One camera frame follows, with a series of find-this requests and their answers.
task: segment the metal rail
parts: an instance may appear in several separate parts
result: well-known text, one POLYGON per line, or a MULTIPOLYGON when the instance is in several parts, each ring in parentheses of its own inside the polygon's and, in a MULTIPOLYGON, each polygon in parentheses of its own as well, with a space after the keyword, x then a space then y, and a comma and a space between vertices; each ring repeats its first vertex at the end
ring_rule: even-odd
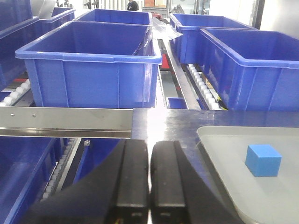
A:
POLYGON ((132 109, 0 107, 0 136, 130 138, 132 109))
POLYGON ((165 93, 163 89, 161 72, 158 70, 157 87, 156 87, 156 105, 155 108, 166 108, 167 106, 165 93))
POLYGON ((174 76, 177 82, 175 82, 175 85, 178 85, 180 88, 181 96, 184 98, 186 102, 187 109, 194 109, 194 110, 200 110, 200 106, 196 100, 196 97, 190 88, 190 85, 188 83, 187 77, 181 67, 180 62, 176 57, 174 57, 171 47, 168 40, 163 40, 164 46, 166 48, 168 59, 171 64, 171 67, 174 72, 174 76))

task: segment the blue cube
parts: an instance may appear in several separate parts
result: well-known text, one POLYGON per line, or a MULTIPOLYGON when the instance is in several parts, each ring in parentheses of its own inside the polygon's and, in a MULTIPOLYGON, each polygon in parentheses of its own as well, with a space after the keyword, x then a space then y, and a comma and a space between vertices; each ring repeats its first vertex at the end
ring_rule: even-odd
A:
POLYGON ((281 157, 271 145, 248 145, 245 164, 254 176, 277 176, 281 157))

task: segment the metal table surface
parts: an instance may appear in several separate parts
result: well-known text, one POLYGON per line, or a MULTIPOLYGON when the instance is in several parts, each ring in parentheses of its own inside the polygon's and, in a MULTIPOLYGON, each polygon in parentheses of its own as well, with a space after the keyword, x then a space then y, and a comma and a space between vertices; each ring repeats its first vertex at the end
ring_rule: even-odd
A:
POLYGON ((237 112, 178 109, 134 109, 132 139, 147 142, 149 153, 157 141, 178 140, 188 160, 220 202, 236 215, 211 162, 202 152, 197 129, 202 126, 299 127, 299 112, 237 112))

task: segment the blue crate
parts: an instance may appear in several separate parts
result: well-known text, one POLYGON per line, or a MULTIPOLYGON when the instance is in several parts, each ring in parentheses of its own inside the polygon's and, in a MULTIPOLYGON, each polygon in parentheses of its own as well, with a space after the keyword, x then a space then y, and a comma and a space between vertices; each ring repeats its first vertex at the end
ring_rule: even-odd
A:
POLYGON ((17 223, 55 166, 53 138, 0 137, 0 223, 17 223))
POLYGON ((31 18, 30 0, 0 1, 0 31, 31 18))
POLYGON ((183 35, 171 40, 171 47, 181 63, 200 63, 205 43, 201 28, 255 29, 238 21, 211 15, 170 14, 171 25, 183 35))
POLYGON ((270 31, 204 29, 206 77, 230 110, 299 111, 299 40, 270 31))
POLYGON ((147 12, 93 9, 75 20, 149 25, 151 14, 147 12))
POLYGON ((34 17, 0 31, 0 91, 25 72, 24 60, 16 59, 14 52, 38 37, 37 22, 34 17))
POLYGON ((152 107, 162 57, 149 34, 147 26, 68 22, 16 56, 25 59, 37 106, 152 107))
POLYGON ((39 20, 42 34, 48 33, 64 23, 73 20, 75 18, 75 11, 76 10, 72 8, 55 7, 51 18, 39 20))
POLYGON ((112 152, 120 139, 91 139, 84 151, 75 174, 74 183, 89 174, 112 152))

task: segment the wall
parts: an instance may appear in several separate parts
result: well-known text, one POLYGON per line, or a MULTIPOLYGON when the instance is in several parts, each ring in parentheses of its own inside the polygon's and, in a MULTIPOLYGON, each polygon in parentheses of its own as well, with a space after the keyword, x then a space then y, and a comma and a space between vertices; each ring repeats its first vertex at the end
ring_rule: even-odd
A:
POLYGON ((299 0, 266 0, 261 30, 280 31, 299 38, 299 0))
POLYGON ((211 0, 209 15, 221 15, 251 25, 254 4, 255 0, 211 0))

